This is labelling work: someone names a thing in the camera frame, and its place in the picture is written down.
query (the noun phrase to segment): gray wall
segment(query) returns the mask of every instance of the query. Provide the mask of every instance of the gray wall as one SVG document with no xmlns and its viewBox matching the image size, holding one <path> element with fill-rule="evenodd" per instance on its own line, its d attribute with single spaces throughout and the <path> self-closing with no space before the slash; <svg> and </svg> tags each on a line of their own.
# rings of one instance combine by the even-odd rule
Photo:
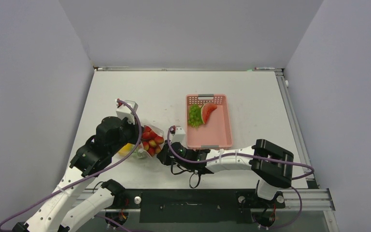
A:
<svg viewBox="0 0 371 232">
<path fill-rule="evenodd" d="M 0 221 L 55 188 L 92 74 L 57 0 L 0 0 Z"/>
<path fill-rule="evenodd" d="M 324 0 L 285 74 L 340 230 L 371 231 L 371 1 Z"/>
<path fill-rule="evenodd" d="M 322 0 L 60 0 L 96 66 L 285 67 Z"/>
</svg>

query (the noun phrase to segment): white tabletop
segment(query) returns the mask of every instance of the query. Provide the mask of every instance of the white tabletop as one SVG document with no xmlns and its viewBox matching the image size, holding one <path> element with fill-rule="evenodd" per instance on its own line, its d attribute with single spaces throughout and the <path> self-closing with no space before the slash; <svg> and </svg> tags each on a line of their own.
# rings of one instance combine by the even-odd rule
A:
<svg viewBox="0 0 371 232">
<path fill-rule="evenodd" d="M 116 115 L 117 98 L 137 102 L 142 123 L 167 131 L 172 125 L 186 127 L 186 95 L 204 93 L 227 95 L 233 134 L 231 149 L 267 139 L 294 153 L 294 162 L 300 162 L 274 72 L 95 72 L 70 159 L 96 133 L 103 118 Z M 121 156 L 115 155 L 113 163 L 119 159 Z M 294 166 L 293 176 L 301 174 L 303 169 Z M 88 188 L 114 179 L 127 189 L 188 189 L 189 178 L 189 173 L 172 175 L 169 166 L 157 158 L 130 158 L 101 174 Z M 251 171 L 222 171 L 203 175 L 198 188 L 248 189 L 255 188 L 258 180 Z M 307 188 L 304 178 L 293 181 L 292 186 Z"/>
</svg>

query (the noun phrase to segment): purple cable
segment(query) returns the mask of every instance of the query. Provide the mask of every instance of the purple cable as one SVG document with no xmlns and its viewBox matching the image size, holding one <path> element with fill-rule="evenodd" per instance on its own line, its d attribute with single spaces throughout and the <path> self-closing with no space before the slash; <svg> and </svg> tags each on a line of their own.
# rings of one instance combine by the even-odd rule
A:
<svg viewBox="0 0 371 232">
<path fill-rule="evenodd" d="M 117 102 L 118 102 L 118 103 L 122 103 L 123 105 L 125 105 L 125 106 L 126 106 L 126 107 L 127 107 L 127 108 L 132 112 L 132 113 L 133 113 L 134 118 L 136 119 L 137 125 L 139 126 L 139 137 L 137 138 L 137 142 L 136 142 L 136 144 L 134 145 L 134 147 L 132 148 L 132 150 L 131 150 L 131 151 L 130 151 L 130 152 L 129 152 L 125 157 L 123 157 L 121 160 L 119 160 L 118 162 L 116 162 L 116 163 L 113 164 L 112 166 L 107 167 L 107 168 L 105 168 L 105 169 L 103 169 L 103 170 L 101 170 L 101 171 L 98 171 L 98 172 L 96 172 L 96 173 L 94 173 L 94 174 L 92 174 L 92 175 L 88 175 L 88 176 L 86 176 L 85 178 L 82 178 L 82 179 L 80 179 L 80 180 L 78 180 L 78 181 L 76 181 L 76 182 L 73 182 L 73 183 L 71 183 L 71 184 L 65 186 L 65 187 L 63 188 L 63 190 L 67 190 L 68 188 L 70 188 L 70 187 L 72 187 L 72 186 L 75 186 L 75 185 L 77 185 L 77 184 L 80 184 L 80 183 L 82 183 L 82 182 L 84 182 L 84 181 L 86 181 L 86 180 L 88 180 L 88 179 L 90 179 L 90 178 L 92 178 L 92 177 L 98 176 L 98 175 L 102 174 L 103 172 L 106 172 L 106 171 L 108 171 L 108 170 L 114 168 L 115 166 L 121 164 L 123 161 L 125 161 L 125 160 L 126 160 L 126 159 L 127 159 L 127 158 L 128 158 L 128 157 L 129 157 L 129 156 L 130 156 L 134 151 L 135 151 L 135 150 L 136 150 L 137 146 L 140 144 L 140 140 L 141 140 L 141 138 L 142 138 L 142 126 L 141 126 L 141 124 L 140 124 L 139 117 L 137 116 L 137 114 L 136 114 L 136 112 L 133 110 L 133 108 L 130 107 L 129 104 L 125 103 L 125 102 L 122 101 L 122 100 L 117 100 Z M 59 194 L 59 193 L 61 193 L 60 190 L 58 190 L 58 191 L 56 191 L 56 192 L 53 192 L 52 194 L 50 194 L 50 195 L 48 195 L 48 196 L 42 198 L 41 200 L 39 200 L 39 201 L 36 202 L 35 204 L 29 206 L 28 208 L 26 208 L 26 209 L 24 209 L 24 210 L 22 210 L 22 211 L 19 211 L 19 212 L 15 213 L 15 214 L 12 215 L 12 216 L 9 216 L 8 218 L 6 218 L 5 220 L 3 220 L 3 221 L 0 223 L 0 232 L 12 232 L 12 230 L 4 230 L 4 229 L 2 229 L 2 228 L 1 228 L 2 225 L 5 224 L 6 222 L 8 222 L 9 220 L 11 220 L 11 219 L 17 217 L 17 216 L 19 216 L 19 215 L 21 215 L 21 214 L 24 214 L 25 212 L 31 210 L 32 208 L 34 208 L 34 207 L 36 207 L 37 205 L 39 205 L 39 204 L 41 204 L 41 203 L 47 201 L 48 199 L 52 198 L 53 196 L 55 196 L 55 195 L 57 195 L 57 194 Z"/>
<path fill-rule="evenodd" d="M 268 227 L 268 230 L 280 229 L 280 228 L 282 228 L 282 227 L 289 226 L 289 225 L 291 225 L 292 223 L 294 223 L 294 221 L 296 221 L 296 220 L 300 217 L 300 214 L 301 214 L 301 212 L 302 212 L 302 198 L 300 197 L 300 193 L 298 192 L 298 190 L 297 190 L 296 188 L 291 187 L 291 189 L 293 189 L 293 190 L 298 194 L 298 198 L 299 198 L 299 200 L 300 200 L 300 210 L 298 211 L 298 213 L 297 213 L 297 215 L 294 217 L 294 219 L 292 219 L 290 222 L 287 222 L 287 223 L 285 223 L 285 224 L 278 225 L 278 226 L 271 226 L 271 227 Z M 260 226 L 261 228 L 263 228 L 263 229 L 267 229 L 267 227 L 265 227 L 265 226 L 262 226 L 262 225 L 259 225 L 259 226 Z"/>
<path fill-rule="evenodd" d="M 192 161 L 192 160 L 188 160 L 188 159 L 184 159 L 183 157 L 179 156 L 175 151 L 174 149 L 172 148 L 171 146 L 171 142 L 170 142 L 170 133 L 171 131 L 174 129 L 174 126 L 171 126 L 169 128 L 169 132 L 167 133 L 167 144 L 170 148 L 170 151 L 179 159 L 179 160 L 182 160 L 184 162 L 188 162 L 188 163 L 207 163 L 207 162 L 211 162 L 211 161 L 214 161 L 214 160 L 217 160 L 219 159 L 219 157 L 214 157 L 214 158 L 211 158 L 211 159 L 206 159 L 206 160 L 201 160 L 201 161 Z M 223 154 L 221 155 L 221 157 L 226 157 L 226 156 L 235 156 L 235 155 L 239 155 L 239 156 L 244 156 L 244 157 L 249 157 L 249 158 L 254 158 L 254 159 L 257 159 L 257 160 L 266 160 L 266 161 L 269 161 L 269 162 L 274 162 L 274 163 L 281 163 L 281 164 L 286 164 L 286 165 L 292 165 L 292 166 L 299 166 L 299 167 L 304 167 L 304 168 L 308 168 L 310 169 L 311 171 L 308 172 L 308 173 L 305 173 L 303 175 L 300 175 L 300 176 L 296 176 L 296 177 L 293 177 L 292 180 L 298 180 L 298 179 L 301 179 L 301 178 L 304 178 L 306 176 L 309 176 L 311 174 L 314 173 L 315 169 L 312 167 L 312 166 L 309 166 L 309 165 L 306 165 L 306 164 L 302 164 L 302 163 L 295 163 L 295 162 L 288 162 L 288 161 L 283 161 L 283 160 L 278 160 L 278 159 L 270 159 L 270 158 L 266 158 L 266 157 L 261 157 L 261 156 L 254 156 L 254 155 L 247 155 L 247 154 L 241 154 L 241 153 L 226 153 L 226 154 Z"/>
<path fill-rule="evenodd" d="M 110 219 L 110 218 L 108 218 L 108 217 L 106 217 L 106 216 L 103 216 L 103 215 L 99 215 L 99 214 L 97 214 L 97 215 L 95 215 L 95 217 L 97 217 L 97 218 L 102 218 L 102 219 L 106 219 L 106 220 L 108 220 L 109 222 L 116 224 L 116 225 L 117 225 L 121 230 L 123 230 L 123 231 L 127 231 L 127 232 L 151 232 L 151 231 L 144 231 L 144 230 L 129 230 L 129 229 L 127 229 L 126 227 L 120 225 L 118 222 L 114 221 L 113 219 Z"/>
</svg>

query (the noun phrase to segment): purple hose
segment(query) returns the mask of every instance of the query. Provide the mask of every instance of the purple hose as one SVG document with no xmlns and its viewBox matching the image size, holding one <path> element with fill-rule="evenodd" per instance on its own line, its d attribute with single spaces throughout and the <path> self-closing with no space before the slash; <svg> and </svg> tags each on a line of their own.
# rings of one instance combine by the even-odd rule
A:
<svg viewBox="0 0 371 232">
<path fill-rule="evenodd" d="M 103 215 L 97 214 L 97 215 L 95 215 L 95 217 L 106 219 L 109 222 L 116 224 L 119 227 L 119 229 L 122 230 L 122 231 L 127 231 L 127 232 L 151 232 L 151 231 L 144 231 L 144 230 L 129 230 L 126 227 L 120 225 L 118 222 L 114 221 L 113 219 L 110 219 L 110 218 L 108 218 L 106 216 L 103 216 Z"/>
<path fill-rule="evenodd" d="M 300 214 L 302 213 L 302 198 L 300 197 L 300 193 L 298 192 L 298 190 L 294 187 L 291 187 L 291 189 L 293 189 L 297 194 L 298 194 L 298 198 L 300 200 L 300 210 L 298 211 L 297 215 L 290 221 L 290 222 L 287 222 L 285 224 L 282 224 L 282 225 L 278 225 L 278 226 L 271 226 L 271 227 L 268 227 L 268 230 L 274 230 L 274 229 L 280 229 L 282 227 L 285 227 L 285 226 L 289 226 L 291 225 L 292 223 L 294 223 L 294 221 L 296 221 L 299 217 L 300 217 Z M 262 226 L 260 225 L 261 228 L 263 229 L 266 229 L 267 227 L 265 226 Z"/>
<path fill-rule="evenodd" d="M 113 164 L 112 166 L 107 167 L 107 168 L 105 168 L 105 169 L 103 169 L 103 170 L 101 170 L 101 171 L 98 171 L 98 172 L 96 172 L 96 173 L 94 173 L 94 174 L 92 174 L 92 175 L 88 175 L 88 176 L 86 176 L 85 178 L 80 179 L 80 180 L 78 180 L 78 181 L 76 181 L 76 182 L 73 182 L 73 183 L 71 183 L 71 184 L 65 186 L 65 187 L 63 188 L 63 190 L 67 190 L 68 188 L 70 188 L 70 187 L 72 187 L 72 186 L 75 186 L 75 185 L 77 185 L 77 184 L 80 184 L 80 183 L 82 183 L 82 182 L 84 182 L 84 181 L 86 181 L 86 180 L 88 180 L 88 179 L 90 179 L 90 178 L 92 178 L 92 177 L 98 176 L 98 175 L 102 174 L 103 172 L 106 172 L 106 171 L 108 171 L 108 170 L 114 168 L 115 166 L 121 164 L 123 161 L 125 161 L 125 160 L 126 160 L 126 159 L 127 159 L 127 158 L 128 158 L 128 157 L 129 157 L 129 156 L 130 156 L 134 151 L 135 151 L 135 150 L 136 150 L 137 146 L 140 144 L 140 140 L 141 140 L 141 138 L 142 138 L 142 126 L 141 126 L 141 124 L 140 124 L 139 117 L 137 116 L 137 114 L 136 114 L 136 112 L 133 110 L 133 108 L 130 107 L 130 105 L 128 105 L 127 103 L 125 103 L 124 101 L 121 101 L 121 100 L 117 100 L 117 102 L 118 102 L 118 103 L 122 103 L 122 104 L 125 105 L 127 108 L 129 108 L 129 110 L 133 113 L 133 115 L 134 115 L 134 117 L 135 117 L 135 119 L 136 119 L 137 125 L 139 126 L 139 137 L 137 138 L 137 142 L 136 142 L 136 144 L 134 145 L 134 147 L 132 148 L 132 150 L 131 150 L 131 151 L 130 151 L 130 152 L 129 152 L 125 157 L 123 157 L 121 160 L 119 160 L 118 162 L 116 162 L 116 163 Z M 57 194 L 59 194 L 59 193 L 61 193 L 60 190 L 58 190 L 58 191 L 56 191 L 56 192 L 53 192 L 52 194 L 50 194 L 50 195 L 48 195 L 48 196 L 42 198 L 41 200 L 39 200 L 39 201 L 36 202 L 35 204 L 29 206 L 28 208 L 26 208 L 26 209 L 24 209 L 24 210 L 22 210 L 22 211 L 19 211 L 19 212 L 15 213 L 15 214 L 12 215 L 12 216 L 9 216 L 8 218 L 6 218 L 5 220 L 3 220 L 3 221 L 0 223 L 0 232 L 12 232 L 12 230 L 4 230 L 4 229 L 2 229 L 2 228 L 1 228 L 2 225 L 5 224 L 7 221 L 9 221 L 9 220 L 11 220 L 11 219 L 13 219 L 13 218 L 15 218 L 15 217 L 17 217 L 17 216 L 19 216 L 19 215 L 21 215 L 21 214 L 24 214 L 25 212 L 31 210 L 32 208 L 38 206 L 39 204 L 41 204 L 41 203 L 47 201 L 48 199 L 52 198 L 53 196 L 55 196 L 55 195 L 57 195 Z"/>
<path fill-rule="evenodd" d="M 219 157 L 214 157 L 214 158 L 211 158 L 211 159 L 206 159 L 206 160 L 201 160 L 201 161 L 192 161 L 192 160 L 188 160 L 188 159 L 184 159 L 183 157 L 179 156 L 175 151 L 174 149 L 172 148 L 171 146 L 171 143 L 170 143 L 170 132 L 174 129 L 174 126 L 171 126 L 169 128 L 169 132 L 167 133 L 167 144 L 170 148 L 170 151 L 179 159 L 179 160 L 182 160 L 184 162 L 188 162 L 188 163 L 207 163 L 207 162 L 210 162 L 210 161 L 214 161 L 214 160 L 217 160 L 219 159 Z M 310 169 L 311 171 L 308 172 L 308 173 L 305 173 L 303 175 L 300 175 L 300 176 L 296 176 L 296 177 L 293 177 L 292 179 L 293 180 L 298 180 L 298 179 L 301 179 L 301 178 L 304 178 L 306 176 L 309 176 L 311 174 L 314 173 L 315 169 L 312 167 L 312 166 L 309 166 L 309 165 L 306 165 L 306 164 L 302 164 L 302 163 L 295 163 L 295 162 L 288 162 L 288 161 L 283 161 L 283 160 L 278 160 L 278 159 L 270 159 L 270 158 L 266 158 L 266 157 L 261 157 L 261 156 L 254 156 L 254 155 L 247 155 L 247 154 L 241 154 L 241 153 L 226 153 L 226 154 L 223 154 L 221 157 L 226 157 L 226 156 L 235 156 L 235 155 L 239 155 L 239 156 L 244 156 L 244 157 L 249 157 L 249 158 L 254 158 L 254 159 L 257 159 L 257 160 L 266 160 L 266 161 L 269 161 L 269 162 L 274 162 L 274 163 L 281 163 L 281 164 L 287 164 L 287 165 L 292 165 L 292 166 L 300 166 L 300 167 L 304 167 L 304 168 L 308 168 Z"/>
</svg>

